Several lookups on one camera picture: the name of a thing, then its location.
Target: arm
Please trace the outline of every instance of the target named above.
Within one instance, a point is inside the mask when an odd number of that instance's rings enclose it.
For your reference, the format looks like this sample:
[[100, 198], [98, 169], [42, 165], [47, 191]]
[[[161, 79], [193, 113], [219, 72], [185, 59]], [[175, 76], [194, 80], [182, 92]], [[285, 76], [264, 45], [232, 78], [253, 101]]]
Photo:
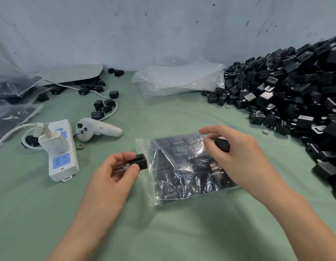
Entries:
[[92, 257], [139, 175], [137, 164], [126, 171], [115, 169], [134, 158], [133, 152], [113, 154], [93, 173], [69, 230], [48, 261], [85, 261]]
[[[230, 178], [276, 218], [299, 261], [336, 261], [336, 235], [284, 182], [252, 136], [220, 125], [204, 127], [200, 133], [209, 134], [205, 148]], [[219, 136], [229, 141], [229, 153], [215, 145], [213, 139]]]

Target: game controller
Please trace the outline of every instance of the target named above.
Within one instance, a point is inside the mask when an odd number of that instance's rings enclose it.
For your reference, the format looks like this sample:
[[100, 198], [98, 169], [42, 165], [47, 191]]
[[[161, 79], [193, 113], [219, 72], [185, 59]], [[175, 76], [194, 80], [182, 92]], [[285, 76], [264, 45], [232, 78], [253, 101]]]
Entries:
[[82, 142], [86, 142], [94, 135], [121, 136], [122, 129], [91, 118], [79, 120], [76, 126], [77, 138]]

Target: person's right hand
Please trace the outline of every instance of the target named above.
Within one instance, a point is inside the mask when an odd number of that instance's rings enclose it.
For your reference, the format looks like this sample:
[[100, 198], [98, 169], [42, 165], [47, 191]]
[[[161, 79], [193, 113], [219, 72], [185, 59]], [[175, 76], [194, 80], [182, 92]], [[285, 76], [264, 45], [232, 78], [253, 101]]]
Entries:
[[[287, 186], [254, 137], [223, 125], [206, 126], [199, 132], [209, 134], [204, 140], [206, 151], [236, 184], [257, 200], [262, 201], [269, 191]], [[214, 139], [220, 136], [229, 141], [229, 153], [215, 145]]]

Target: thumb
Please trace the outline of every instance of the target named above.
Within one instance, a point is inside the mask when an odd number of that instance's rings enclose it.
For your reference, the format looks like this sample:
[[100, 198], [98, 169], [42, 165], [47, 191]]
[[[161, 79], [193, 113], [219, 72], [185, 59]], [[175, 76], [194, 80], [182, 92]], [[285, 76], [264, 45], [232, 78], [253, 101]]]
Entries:
[[130, 192], [135, 180], [138, 178], [139, 175], [139, 165], [133, 164], [131, 165], [126, 172], [124, 173], [123, 177], [118, 182], [118, 185], [120, 186], [121, 190], [128, 195]]
[[219, 164], [222, 164], [222, 162], [229, 157], [229, 154], [218, 148], [214, 141], [209, 137], [204, 139], [204, 146], [207, 153], [211, 155]]

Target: table surface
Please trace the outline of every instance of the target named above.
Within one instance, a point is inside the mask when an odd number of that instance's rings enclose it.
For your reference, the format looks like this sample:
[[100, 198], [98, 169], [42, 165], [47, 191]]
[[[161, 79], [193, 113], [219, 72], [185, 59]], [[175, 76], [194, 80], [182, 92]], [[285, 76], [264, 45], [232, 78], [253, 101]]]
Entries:
[[[119, 108], [106, 120], [123, 136], [95, 136], [77, 151], [80, 172], [66, 183], [48, 176], [46, 152], [25, 149], [17, 132], [0, 147], [0, 261], [43, 260], [66, 232], [87, 182], [111, 153], [135, 151], [135, 139], [195, 132], [206, 125], [235, 126], [256, 138], [284, 180], [309, 200], [336, 233], [336, 201], [311, 173], [314, 162], [296, 140], [263, 135], [244, 111], [208, 104], [200, 92], [145, 100], [133, 72], [104, 74], [105, 93], [118, 90]], [[96, 94], [67, 89], [51, 95], [33, 122], [90, 117]], [[148, 207], [139, 181], [94, 260], [296, 260], [267, 209], [241, 188]]]

